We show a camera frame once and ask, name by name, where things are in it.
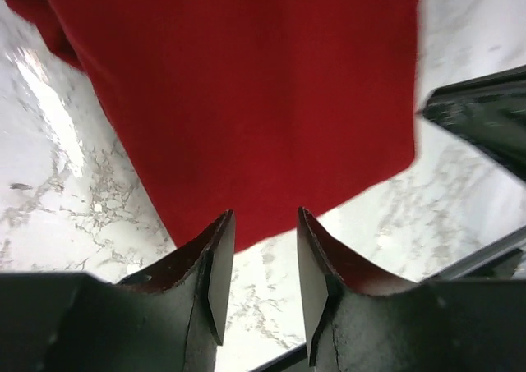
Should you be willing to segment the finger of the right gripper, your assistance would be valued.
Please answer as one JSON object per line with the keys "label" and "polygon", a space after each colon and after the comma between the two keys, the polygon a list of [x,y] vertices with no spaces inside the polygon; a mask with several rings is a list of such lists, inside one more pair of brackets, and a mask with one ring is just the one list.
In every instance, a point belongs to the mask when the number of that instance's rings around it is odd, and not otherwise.
{"label": "finger of the right gripper", "polygon": [[525,67],[437,89],[418,114],[525,178]]}

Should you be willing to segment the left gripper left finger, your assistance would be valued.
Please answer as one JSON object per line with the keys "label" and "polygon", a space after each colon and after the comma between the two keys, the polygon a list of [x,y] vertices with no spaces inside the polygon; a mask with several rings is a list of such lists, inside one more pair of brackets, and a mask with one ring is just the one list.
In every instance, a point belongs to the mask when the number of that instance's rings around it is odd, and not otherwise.
{"label": "left gripper left finger", "polygon": [[224,342],[235,215],[222,213],[196,238],[118,286],[141,296],[139,332],[123,371],[212,371]]}

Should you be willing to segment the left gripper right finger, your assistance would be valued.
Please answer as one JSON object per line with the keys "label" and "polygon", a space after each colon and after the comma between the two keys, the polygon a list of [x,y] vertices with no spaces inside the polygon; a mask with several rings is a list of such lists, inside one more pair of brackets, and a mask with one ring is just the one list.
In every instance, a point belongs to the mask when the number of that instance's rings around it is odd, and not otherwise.
{"label": "left gripper right finger", "polygon": [[307,209],[298,208],[298,272],[307,360],[315,368],[321,334],[344,293],[390,296],[415,286],[372,263],[331,236]]}

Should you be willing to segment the dark red t shirt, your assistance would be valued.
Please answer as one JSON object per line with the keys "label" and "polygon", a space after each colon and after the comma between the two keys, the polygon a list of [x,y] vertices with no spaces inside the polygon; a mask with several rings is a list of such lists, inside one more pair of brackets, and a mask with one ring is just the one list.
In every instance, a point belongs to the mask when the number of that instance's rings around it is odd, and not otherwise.
{"label": "dark red t shirt", "polygon": [[411,165],[419,0],[6,0],[90,79],[177,246],[236,248]]}

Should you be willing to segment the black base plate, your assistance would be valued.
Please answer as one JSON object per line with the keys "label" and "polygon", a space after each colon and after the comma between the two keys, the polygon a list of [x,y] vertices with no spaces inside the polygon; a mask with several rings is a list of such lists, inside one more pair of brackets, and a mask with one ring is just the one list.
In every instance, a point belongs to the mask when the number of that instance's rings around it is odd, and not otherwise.
{"label": "black base plate", "polygon": [[[455,262],[434,278],[525,279],[525,227]],[[254,369],[257,372],[313,370],[308,364],[305,342]]]}

